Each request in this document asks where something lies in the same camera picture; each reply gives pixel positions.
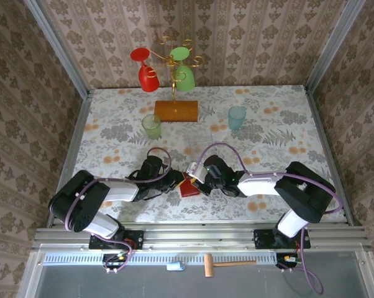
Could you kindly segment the red card holder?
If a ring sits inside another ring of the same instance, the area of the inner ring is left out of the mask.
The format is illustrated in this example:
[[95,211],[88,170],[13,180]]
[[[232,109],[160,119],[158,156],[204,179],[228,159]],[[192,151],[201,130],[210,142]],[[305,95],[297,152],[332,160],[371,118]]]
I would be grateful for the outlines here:
[[196,179],[188,176],[188,174],[185,172],[183,172],[183,176],[185,180],[179,185],[181,197],[186,198],[199,195],[200,191],[193,184]]

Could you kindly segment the wooden mallet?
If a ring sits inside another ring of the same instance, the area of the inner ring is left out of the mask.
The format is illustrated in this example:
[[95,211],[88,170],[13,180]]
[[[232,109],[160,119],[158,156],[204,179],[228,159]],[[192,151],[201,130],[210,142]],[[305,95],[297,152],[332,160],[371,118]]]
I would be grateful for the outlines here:
[[216,267],[229,267],[229,266],[245,266],[256,265],[256,261],[233,261],[233,262],[220,262],[215,263],[212,254],[204,255],[204,275],[206,278],[214,276],[214,268]]

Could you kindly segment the green plastic goblet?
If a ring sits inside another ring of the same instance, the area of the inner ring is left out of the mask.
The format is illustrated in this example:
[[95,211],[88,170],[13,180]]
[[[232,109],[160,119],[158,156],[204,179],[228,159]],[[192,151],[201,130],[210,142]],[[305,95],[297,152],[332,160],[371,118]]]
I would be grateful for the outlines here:
[[195,87],[194,74],[190,67],[183,63],[183,60],[189,57],[190,51],[186,47],[176,47],[170,55],[178,65],[173,73],[173,81],[179,91],[190,91]]

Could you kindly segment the red plastic goblet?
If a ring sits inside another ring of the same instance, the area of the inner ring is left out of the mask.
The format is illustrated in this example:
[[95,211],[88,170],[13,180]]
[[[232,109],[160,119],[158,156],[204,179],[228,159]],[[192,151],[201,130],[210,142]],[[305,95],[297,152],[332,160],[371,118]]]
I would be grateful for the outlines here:
[[130,54],[132,60],[140,62],[141,67],[139,70],[139,82],[143,91],[151,93],[159,88],[159,80],[157,72],[145,63],[149,57],[150,51],[147,48],[136,48]]

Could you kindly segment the teal plastic tumbler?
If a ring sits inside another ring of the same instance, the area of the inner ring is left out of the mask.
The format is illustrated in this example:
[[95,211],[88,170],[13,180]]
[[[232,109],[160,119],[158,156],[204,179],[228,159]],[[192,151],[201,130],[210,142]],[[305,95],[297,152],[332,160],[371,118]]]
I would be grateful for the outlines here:
[[241,128],[246,117],[246,109],[242,106],[233,106],[228,111],[228,125],[231,130]]

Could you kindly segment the green plastic tumbler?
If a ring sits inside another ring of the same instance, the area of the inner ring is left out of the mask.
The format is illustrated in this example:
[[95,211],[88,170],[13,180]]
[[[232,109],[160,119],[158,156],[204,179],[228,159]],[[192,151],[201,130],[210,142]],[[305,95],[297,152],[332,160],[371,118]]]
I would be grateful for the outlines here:
[[147,136],[152,139],[156,140],[161,135],[161,120],[159,116],[155,114],[146,115],[142,119],[142,127],[144,128]]

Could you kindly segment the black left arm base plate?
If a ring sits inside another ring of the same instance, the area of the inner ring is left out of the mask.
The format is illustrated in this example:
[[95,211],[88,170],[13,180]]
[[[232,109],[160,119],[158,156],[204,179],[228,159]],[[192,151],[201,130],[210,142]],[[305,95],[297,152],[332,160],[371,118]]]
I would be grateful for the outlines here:
[[121,241],[128,243],[133,250],[141,250],[144,243],[144,231],[142,230],[124,230],[123,232],[116,233],[109,240],[104,241],[96,236],[90,236],[89,249],[90,250],[127,250],[127,247],[114,243],[114,241]]

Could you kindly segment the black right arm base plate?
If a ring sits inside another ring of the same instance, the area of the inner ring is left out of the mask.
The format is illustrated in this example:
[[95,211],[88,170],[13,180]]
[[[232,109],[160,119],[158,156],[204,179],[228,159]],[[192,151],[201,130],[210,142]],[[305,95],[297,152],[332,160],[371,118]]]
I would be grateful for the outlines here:
[[303,239],[301,238],[302,231],[299,231],[292,238],[287,237],[277,229],[256,229],[253,231],[253,241],[255,248],[258,250],[267,249],[296,249],[301,247],[310,248],[311,242],[308,232],[305,230]]

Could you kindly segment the aluminium extrusion frame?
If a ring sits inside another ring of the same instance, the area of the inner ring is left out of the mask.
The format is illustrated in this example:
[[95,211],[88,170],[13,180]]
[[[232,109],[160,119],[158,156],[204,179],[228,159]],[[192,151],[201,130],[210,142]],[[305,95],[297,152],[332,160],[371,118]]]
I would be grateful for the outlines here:
[[[60,43],[53,23],[39,0],[26,0],[27,7],[54,47],[72,82],[83,97],[65,164],[59,180],[64,186],[71,178],[76,164],[77,149],[81,144],[82,126],[88,119],[93,92],[84,86],[81,76],[71,64],[69,54]],[[368,297],[374,298],[374,254],[364,229],[353,223],[352,213],[345,211],[347,223],[320,223],[310,226],[312,237],[310,253],[330,253],[334,257],[348,256],[354,260],[352,269],[345,273],[342,266],[332,261],[325,279],[332,283],[319,298]],[[129,223],[129,228],[145,231],[146,241],[142,253],[258,253],[252,240],[256,229],[270,228],[273,222],[153,222]],[[67,232],[51,215],[47,226],[37,230],[36,239],[26,265],[17,298],[37,298],[50,285],[43,276],[43,259],[48,253],[92,253],[88,250],[89,236]],[[76,275],[87,278],[87,265],[62,265],[66,270],[78,267]]]

